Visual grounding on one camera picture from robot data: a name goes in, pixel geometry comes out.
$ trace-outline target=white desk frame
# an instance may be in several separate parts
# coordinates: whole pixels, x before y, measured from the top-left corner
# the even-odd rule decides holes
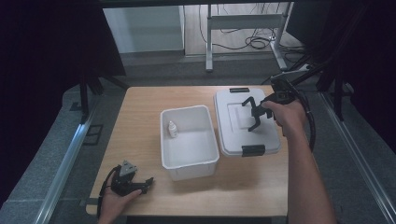
[[[278,28],[276,38],[270,41],[271,49],[282,71],[287,70],[285,61],[279,52],[279,41],[285,29],[286,20],[289,16],[291,2],[282,14],[265,15],[227,15],[212,16],[211,5],[207,6],[207,42],[206,42],[206,72],[213,71],[212,30],[220,29],[256,29]]]

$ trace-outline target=hand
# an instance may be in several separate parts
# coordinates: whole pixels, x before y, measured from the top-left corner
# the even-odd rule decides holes
[[[111,186],[111,180],[113,179],[114,173],[107,180],[107,185]],[[142,193],[141,189],[132,191],[131,193],[121,197],[111,187],[105,189],[105,193],[102,200],[101,216],[99,217],[99,224],[112,223],[124,210],[126,205],[133,199],[137,198]]]
[[[286,137],[291,137],[296,132],[304,132],[306,115],[299,100],[288,105],[280,105],[272,101],[262,103],[262,106],[274,112],[276,123],[283,127]]]

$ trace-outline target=wooden table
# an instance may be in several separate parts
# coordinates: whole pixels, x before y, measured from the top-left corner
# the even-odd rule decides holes
[[[173,181],[162,166],[160,114],[169,108],[209,107],[216,137],[218,124],[213,97],[234,87],[132,87],[125,95],[106,154],[92,188],[97,198],[108,172],[124,160],[138,167],[134,182],[154,177],[148,194],[124,211],[125,216],[272,217],[287,214],[288,149],[281,130],[282,148],[273,155],[229,158],[220,153],[214,175]],[[270,86],[261,88],[265,94]],[[96,214],[96,205],[87,205]]]

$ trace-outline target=white wall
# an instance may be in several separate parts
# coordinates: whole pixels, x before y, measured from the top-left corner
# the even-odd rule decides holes
[[[184,49],[182,7],[105,8],[119,53]]]

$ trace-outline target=storage box lid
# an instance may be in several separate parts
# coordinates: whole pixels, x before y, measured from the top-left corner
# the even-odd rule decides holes
[[[280,140],[274,119],[260,116],[261,125],[249,132],[255,124],[251,104],[242,106],[252,96],[256,104],[265,98],[261,89],[229,89],[218,91],[214,97],[218,118],[219,141],[226,156],[260,156],[277,153]]]

